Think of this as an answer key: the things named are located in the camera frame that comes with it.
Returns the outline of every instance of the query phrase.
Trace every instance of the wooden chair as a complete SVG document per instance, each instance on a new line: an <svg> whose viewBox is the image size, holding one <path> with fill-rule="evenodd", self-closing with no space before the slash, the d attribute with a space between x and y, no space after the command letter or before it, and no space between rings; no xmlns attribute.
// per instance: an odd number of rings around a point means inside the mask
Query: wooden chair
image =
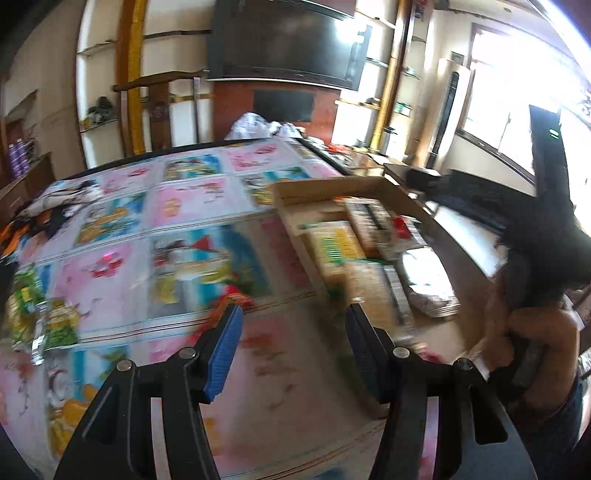
<svg viewBox="0 0 591 480"><path fill-rule="evenodd" d="M119 121L122 127L122 137L124 141L124 149L126 155L133 155L133 146L131 140L131 133L129 128L128 118L128 91L134 88L147 87L148 88L148 113L150 115L150 137L152 142L152 151L163 150L172 147L171 131L170 131L170 93L168 91L168 84L175 80L192 80L192 100L194 104L193 114L195 116L195 139L196 143L199 140L199 115L198 104L201 98L211 98L211 95L200 94L200 82L204 71L199 72L165 72L157 73L155 75L148 75L140 77L132 82L123 85L113 85L113 91L121 94L121 114Z"/></svg>

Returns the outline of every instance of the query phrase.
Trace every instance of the screw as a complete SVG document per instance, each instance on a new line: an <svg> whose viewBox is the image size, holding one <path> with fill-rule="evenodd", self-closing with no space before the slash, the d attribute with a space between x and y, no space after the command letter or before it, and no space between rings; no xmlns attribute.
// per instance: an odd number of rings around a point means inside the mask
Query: screw
<svg viewBox="0 0 591 480"><path fill-rule="evenodd" d="M120 372L127 372L128 370L131 370L131 365L131 360L121 360L117 364L117 370L119 370Z"/></svg>
<svg viewBox="0 0 591 480"><path fill-rule="evenodd" d="M181 349L181 351L178 353L179 357L184 359L184 360L189 360L190 358L193 358L195 356L195 349L191 348L189 346L186 346L185 348Z"/></svg>
<svg viewBox="0 0 591 480"><path fill-rule="evenodd" d="M392 353L396 358L408 358L410 356L410 351L408 348L403 346L397 346Z"/></svg>
<svg viewBox="0 0 591 480"><path fill-rule="evenodd" d="M461 370L466 371L472 370L472 367L474 366L467 358L459 358L456 363Z"/></svg>

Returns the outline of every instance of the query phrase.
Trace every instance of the person's hand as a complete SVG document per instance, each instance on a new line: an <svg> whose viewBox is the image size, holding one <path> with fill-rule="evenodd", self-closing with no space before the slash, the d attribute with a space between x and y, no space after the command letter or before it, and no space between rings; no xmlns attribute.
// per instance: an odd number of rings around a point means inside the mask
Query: person's hand
<svg viewBox="0 0 591 480"><path fill-rule="evenodd" d="M556 411L573 386L579 355L579 331L573 314L560 306L523 308L509 312L500 272L486 306L482 359L491 371L513 361L513 347L506 334L515 334L547 346L540 370L523 399L534 409Z"/></svg>

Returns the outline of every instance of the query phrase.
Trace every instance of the window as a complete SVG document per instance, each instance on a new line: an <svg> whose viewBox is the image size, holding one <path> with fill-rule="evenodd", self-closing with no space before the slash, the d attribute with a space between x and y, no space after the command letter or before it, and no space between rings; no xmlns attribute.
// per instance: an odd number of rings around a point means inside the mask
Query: window
<svg viewBox="0 0 591 480"><path fill-rule="evenodd" d="M529 105L560 111L571 200L591 232L588 82L572 59L531 35L473 27L468 66L475 74L463 129L534 174Z"/></svg>

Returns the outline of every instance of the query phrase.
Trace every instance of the black flat screen tv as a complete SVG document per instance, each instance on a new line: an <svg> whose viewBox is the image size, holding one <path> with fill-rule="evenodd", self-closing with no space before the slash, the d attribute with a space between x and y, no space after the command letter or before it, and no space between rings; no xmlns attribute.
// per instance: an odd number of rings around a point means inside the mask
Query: black flat screen tv
<svg viewBox="0 0 591 480"><path fill-rule="evenodd" d="M301 0L217 0L210 79L272 79L359 89L371 27Z"/></svg>

